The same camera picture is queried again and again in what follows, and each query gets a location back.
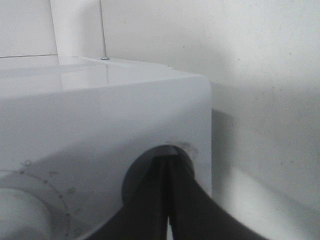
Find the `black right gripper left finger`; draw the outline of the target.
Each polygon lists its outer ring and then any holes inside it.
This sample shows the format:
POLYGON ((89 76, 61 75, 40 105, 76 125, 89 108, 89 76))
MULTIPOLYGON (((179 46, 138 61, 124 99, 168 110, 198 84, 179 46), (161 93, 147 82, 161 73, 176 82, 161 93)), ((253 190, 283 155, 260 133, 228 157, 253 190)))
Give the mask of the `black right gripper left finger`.
POLYGON ((154 157, 137 189, 123 207, 93 235, 93 240, 166 240, 168 163, 172 155, 154 157))

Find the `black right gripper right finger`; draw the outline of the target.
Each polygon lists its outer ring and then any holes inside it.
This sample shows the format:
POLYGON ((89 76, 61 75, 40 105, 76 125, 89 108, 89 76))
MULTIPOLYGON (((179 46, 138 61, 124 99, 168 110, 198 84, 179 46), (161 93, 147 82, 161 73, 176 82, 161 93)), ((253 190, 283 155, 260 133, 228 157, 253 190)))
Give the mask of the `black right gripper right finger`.
POLYGON ((175 240, 264 240, 216 204, 180 155, 167 157, 169 221, 175 240))

